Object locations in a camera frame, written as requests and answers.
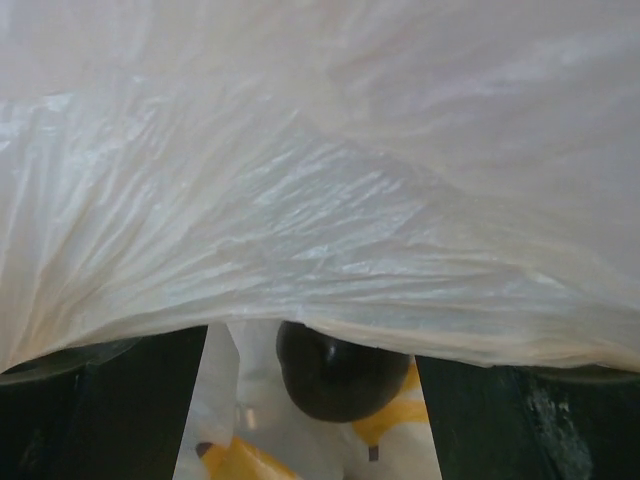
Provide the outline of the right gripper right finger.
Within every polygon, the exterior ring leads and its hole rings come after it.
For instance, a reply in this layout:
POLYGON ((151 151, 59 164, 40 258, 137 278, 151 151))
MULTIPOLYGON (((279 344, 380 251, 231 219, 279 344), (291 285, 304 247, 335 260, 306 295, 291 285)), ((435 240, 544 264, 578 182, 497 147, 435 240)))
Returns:
POLYGON ((638 478, 638 374, 416 362, 443 478, 638 478))

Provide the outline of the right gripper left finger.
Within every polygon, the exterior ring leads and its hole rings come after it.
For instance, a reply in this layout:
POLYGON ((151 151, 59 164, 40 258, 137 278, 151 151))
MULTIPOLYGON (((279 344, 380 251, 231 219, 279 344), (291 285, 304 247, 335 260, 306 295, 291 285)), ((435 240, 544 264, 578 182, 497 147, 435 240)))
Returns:
POLYGON ((2 478, 172 478, 206 334, 69 348, 2 372, 2 478))

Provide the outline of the dark plum fake fruit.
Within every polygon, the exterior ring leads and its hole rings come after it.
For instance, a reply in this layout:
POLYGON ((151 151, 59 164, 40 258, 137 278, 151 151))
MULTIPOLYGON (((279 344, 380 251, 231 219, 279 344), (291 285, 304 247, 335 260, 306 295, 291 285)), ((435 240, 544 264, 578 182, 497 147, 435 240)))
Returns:
POLYGON ((330 423, 351 423, 388 405, 408 376, 407 354, 368 347, 284 321, 276 355, 285 389, 303 413, 330 423))

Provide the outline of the translucent orange plastic bag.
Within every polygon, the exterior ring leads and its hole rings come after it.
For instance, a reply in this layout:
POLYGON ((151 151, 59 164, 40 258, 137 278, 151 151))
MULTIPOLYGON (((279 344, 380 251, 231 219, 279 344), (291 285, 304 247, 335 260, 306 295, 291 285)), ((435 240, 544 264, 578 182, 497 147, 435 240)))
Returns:
POLYGON ((170 479, 445 479, 417 358, 639 376, 635 1, 5 1, 1 374, 207 330, 170 479), (407 354, 351 423, 284 321, 407 354))

